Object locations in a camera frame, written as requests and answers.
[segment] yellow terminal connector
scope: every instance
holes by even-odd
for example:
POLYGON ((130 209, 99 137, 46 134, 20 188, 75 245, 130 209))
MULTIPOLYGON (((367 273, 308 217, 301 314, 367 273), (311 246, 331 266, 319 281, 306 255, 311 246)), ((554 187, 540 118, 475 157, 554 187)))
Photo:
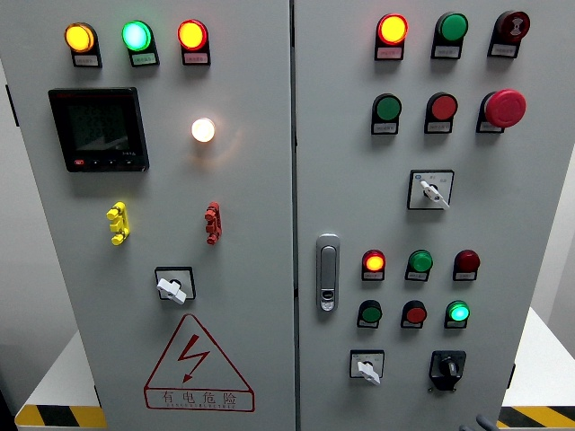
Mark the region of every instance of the yellow terminal connector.
POLYGON ((106 217, 111 221, 110 232, 115 233, 111 239, 114 245, 122 244, 129 235, 128 211, 126 204, 116 202, 114 206, 106 213, 106 217))

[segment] gray metal panel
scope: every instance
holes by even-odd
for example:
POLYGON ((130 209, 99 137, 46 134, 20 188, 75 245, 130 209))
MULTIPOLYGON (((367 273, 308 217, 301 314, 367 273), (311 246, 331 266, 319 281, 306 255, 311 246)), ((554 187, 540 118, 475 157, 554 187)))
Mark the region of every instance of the gray metal panel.
MULTIPOLYGON (((288 14, 287 1, 2 1, 0 54, 112 430, 294 429, 288 14), (190 18, 208 27, 210 68, 181 65, 176 31, 190 18), (134 19, 152 27, 160 66, 129 65, 120 33, 134 19), (70 22, 96 29, 102 70, 72 67, 70 22), (138 89, 148 172, 66 171, 47 91, 106 86, 138 89), (216 123, 208 145, 190 136, 199 117, 216 123), (114 247, 106 212, 117 200, 132 233, 114 247), (224 229, 214 247, 204 220, 212 200, 224 229), (157 266, 192 266, 197 299, 160 301, 157 266), (144 385, 184 313, 253 388, 255 412, 146 408, 144 385)), ((208 356, 197 373, 217 383, 226 372, 216 363, 208 356)))
POLYGON ((568 1, 296 1, 296 120, 302 430, 455 430, 481 412, 499 414, 553 213, 575 141, 572 69, 575 40, 568 1), (531 30, 515 60, 486 58, 493 24, 525 10, 531 30), (436 20, 469 19, 458 61, 430 60, 436 20), (375 64, 379 19, 402 13, 410 24, 401 62, 375 64), (476 135, 482 98, 511 87, 528 108, 503 135, 476 135), (454 132, 423 134, 435 92, 459 102, 454 132), (371 136, 374 98, 402 101, 397 136, 371 136), (410 170, 453 169, 451 209, 407 211, 410 170), (315 241, 341 238, 339 308, 315 305, 315 241), (385 281, 360 281, 361 257, 380 249, 385 281), (403 280, 412 251, 434 257, 428 283, 403 280), (473 249, 478 279, 453 282, 455 255, 473 249), (379 329, 356 328, 359 305, 382 304, 379 329), (402 330, 402 307, 425 303, 422 330, 402 330), (467 301, 466 330, 444 330, 448 303, 467 301), (351 349, 385 350, 379 387, 349 378, 351 349), (455 393, 428 392, 433 350, 464 350, 455 393))

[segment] white switch knob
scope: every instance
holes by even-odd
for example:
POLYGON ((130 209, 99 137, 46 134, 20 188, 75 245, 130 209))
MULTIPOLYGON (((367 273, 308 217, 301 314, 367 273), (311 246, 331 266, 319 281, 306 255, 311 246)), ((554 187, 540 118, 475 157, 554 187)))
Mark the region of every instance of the white switch knob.
POLYGON ((180 290, 180 285, 175 281, 170 283, 169 281, 160 278, 157 289, 160 292, 164 292, 168 298, 170 298, 175 303, 178 303, 179 305, 182 305, 186 301, 186 293, 180 290))
POLYGON ((423 180, 420 181, 420 184, 423 187, 423 193, 425 193, 425 196, 427 196, 429 200, 432 200, 443 209, 449 209, 449 204, 445 199, 443 199, 443 196, 441 196, 441 193, 439 193, 435 187, 430 186, 426 181, 423 180))
POLYGON ((379 386, 379 375, 374 371, 374 367, 371 364, 364 364, 363 362, 358 362, 358 370, 363 375, 363 378, 368 382, 379 386))

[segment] dark red indicator light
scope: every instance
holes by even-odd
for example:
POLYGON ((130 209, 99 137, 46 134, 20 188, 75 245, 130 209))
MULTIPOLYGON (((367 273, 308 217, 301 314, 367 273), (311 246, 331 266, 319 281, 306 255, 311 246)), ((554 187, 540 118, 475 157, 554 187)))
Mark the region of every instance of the dark red indicator light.
POLYGON ((495 23, 497 33, 507 43, 520 42, 527 35, 530 27, 529 16, 519 11, 505 12, 495 23))
POLYGON ((477 279, 477 270, 481 263, 479 255, 475 251, 459 251, 453 265, 454 281, 469 281, 477 279))
POLYGON ((402 328, 420 330, 427 317, 428 312, 422 301, 409 301, 403 306, 402 328))
POLYGON ((446 120, 457 112, 456 98, 449 94, 437 97, 431 105, 431 113, 436 119, 446 120))

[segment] digital power meter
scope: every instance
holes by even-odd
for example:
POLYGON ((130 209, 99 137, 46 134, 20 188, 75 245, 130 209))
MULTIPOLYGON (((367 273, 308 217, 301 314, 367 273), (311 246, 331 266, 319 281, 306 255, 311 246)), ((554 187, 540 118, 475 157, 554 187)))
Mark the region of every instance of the digital power meter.
POLYGON ((149 167, 136 88, 55 89, 48 96, 70 172, 149 167))

